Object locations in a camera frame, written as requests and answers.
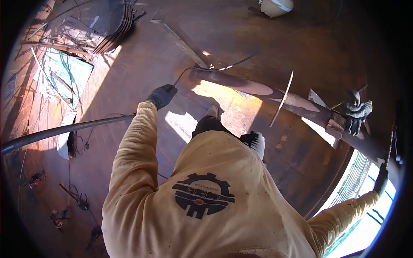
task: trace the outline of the yellow sweatshirt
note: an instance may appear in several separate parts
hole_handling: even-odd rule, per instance
[[[112,257],[322,257],[378,200],[376,192],[305,221],[282,197],[263,162],[221,131],[195,136],[173,175],[157,184],[157,110],[142,102],[113,162],[103,205]]]

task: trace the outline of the gloved hand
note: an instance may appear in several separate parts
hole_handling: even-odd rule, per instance
[[[344,112],[347,115],[346,131],[357,136],[360,133],[362,122],[373,111],[371,100],[360,104],[360,94],[352,90],[349,92],[349,100],[345,105]]]
[[[389,172],[386,169],[384,163],[380,166],[379,175],[377,176],[376,183],[374,183],[373,191],[375,191],[379,197],[385,192],[387,180],[389,179]]]
[[[173,85],[165,84],[162,87],[154,89],[145,101],[152,102],[155,104],[156,109],[160,110],[171,102],[177,92],[178,89]]]

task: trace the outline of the gear logo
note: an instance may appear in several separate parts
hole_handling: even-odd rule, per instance
[[[197,181],[213,184],[205,185]],[[195,218],[202,219],[205,211],[206,215],[214,214],[225,209],[229,203],[235,203],[235,196],[229,193],[229,187],[227,181],[220,181],[216,179],[216,175],[208,173],[188,175],[188,179],[176,182],[172,189],[176,189],[176,203],[184,210],[189,206],[186,215],[193,217],[196,212]]]

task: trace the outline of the black pants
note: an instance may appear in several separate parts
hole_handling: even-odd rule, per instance
[[[219,121],[213,116],[204,116],[203,119],[201,119],[198,122],[197,127],[195,128],[195,131],[192,132],[192,138],[206,131],[223,131],[239,139],[238,137],[233,135],[230,131],[228,131],[228,129],[225,128],[221,124],[221,121]]]

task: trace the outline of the metal bracket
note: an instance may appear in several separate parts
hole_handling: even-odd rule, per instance
[[[175,44],[179,46],[187,55],[194,60],[200,67],[209,69],[208,59],[203,55],[202,51],[195,45],[195,43],[188,37],[188,35],[165,13],[158,9],[150,22],[160,25],[163,31],[172,35],[175,38]]]

